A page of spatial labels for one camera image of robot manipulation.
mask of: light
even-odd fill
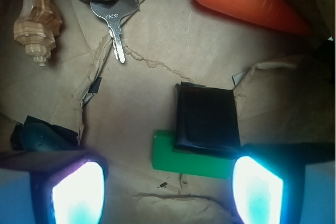
[[[233,170],[233,194],[245,224],[280,223],[284,182],[248,156],[237,160]]]
[[[104,202],[104,175],[100,165],[87,162],[52,189],[56,223],[98,223]]]

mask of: seashell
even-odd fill
[[[56,47],[62,24],[60,12],[51,0],[23,0],[19,17],[14,22],[14,39],[40,66],[45,66]]]

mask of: black pouch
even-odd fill
[[[176,88],[175,149],[237,158],[240,139],[233,90],[184,82]]]

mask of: green object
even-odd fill
[[[154,169],[205,177],[230,178],[234,160],[178,152],[173,149],[174,141],[174,132],[156,131],[152,162]]]

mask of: bright light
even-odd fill
[[[237,160],[233,170],[233,194],[245,224],[280,223],[283,181],[252,158]]]
[[[87,162],[52,189],[57,224],[98,223],[104,201],[100,165]]]

